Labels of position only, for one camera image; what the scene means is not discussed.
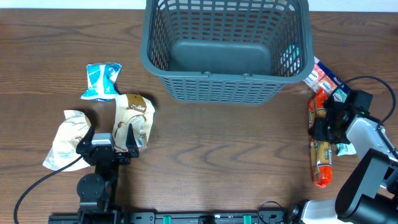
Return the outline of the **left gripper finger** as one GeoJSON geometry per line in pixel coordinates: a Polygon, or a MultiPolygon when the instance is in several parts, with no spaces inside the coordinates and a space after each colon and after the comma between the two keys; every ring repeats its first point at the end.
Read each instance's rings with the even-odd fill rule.
{"type": "Polygon", "coordinates": [[[131,157],[139,156],[139,149],[136,144],[136,140],[134,138],[132,124],[129,124],[128,129],[127,129],[126,147],[128,149],[128,153],[131,157]]]}
{"type": "Polygon", "coordinates": [[[95,134],[95,126],[91,125],[85,136],[78,143],[78,148],[88,147],[91,144],[94,134],[95,134]]]}

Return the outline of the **mint green wipes pack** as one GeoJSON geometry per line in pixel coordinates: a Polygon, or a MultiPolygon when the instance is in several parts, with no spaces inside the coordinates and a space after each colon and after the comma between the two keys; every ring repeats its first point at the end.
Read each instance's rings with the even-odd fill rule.
{"type": "Polygon", "coordinates": [[[336,145],[337,147],[337,155],[338,156],[351,156],[356,154],[356,149],[353,144],[343,144],[339,143],[336,145]]]}

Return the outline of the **orange long biscuit pack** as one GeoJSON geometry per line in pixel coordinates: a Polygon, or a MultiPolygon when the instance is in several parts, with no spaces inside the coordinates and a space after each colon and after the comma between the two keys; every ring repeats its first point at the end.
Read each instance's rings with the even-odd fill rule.
{"type": "MultiPolygon", "coordinates": [[[[316,118],[326,117],[323,103],[328,99],[327,92],[322,88],[308,102],[309,131],[315,125],[316,118]]],[[[313,134],[309,136],[312,180],[318,187],[326,187],[332,181],[332,159],[330,143],[315,140],[313,134]]]]}

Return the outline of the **multipack tissue packets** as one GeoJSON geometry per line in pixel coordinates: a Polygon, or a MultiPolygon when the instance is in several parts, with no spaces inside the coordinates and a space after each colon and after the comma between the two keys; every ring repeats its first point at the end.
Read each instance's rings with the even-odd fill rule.
{"type": "MultiPolygon", "coordinates": [[[[338,78],[328,67],[318,58],[314,57],[315,64],[312,72],[304,82],[316,93],[319,89],[324,90],[330,95],[343,81],[338,78]]],[[[341,85],[333,94],[334,100],[344,103],[349,95],[351,88],[348,85],[341,85]]]]}

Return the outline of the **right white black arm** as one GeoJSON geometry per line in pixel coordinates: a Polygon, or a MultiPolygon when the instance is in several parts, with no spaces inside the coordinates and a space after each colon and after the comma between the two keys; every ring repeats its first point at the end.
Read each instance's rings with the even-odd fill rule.
{"type": "Polygon", "coordinates": [[[384,133],[382,121],[369,114],[373,96],[361,90],[345,102],[326,101],[326,115],[308,130],[316,140],[352,144],[360,159],[335,199],[310,200],[300,223],[397,223],[397,150],[384,133]]]}

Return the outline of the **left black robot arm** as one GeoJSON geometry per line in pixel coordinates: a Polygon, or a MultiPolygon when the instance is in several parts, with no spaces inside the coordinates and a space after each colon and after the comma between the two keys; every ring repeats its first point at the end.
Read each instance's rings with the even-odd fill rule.
{"type": "Polygon", "coordinates": [[[80,197],[79,223],[130,222],[125,209],[116,205],[119,167],[129,165],[132,158],[139,156],[132,125],[127,129],[126,152],[116,152],[115,142],[110,133],[95,133],[91,126],[78,143],[76,152],[95,168],[93,173],[83,176],[76,191],[80,197]]]}

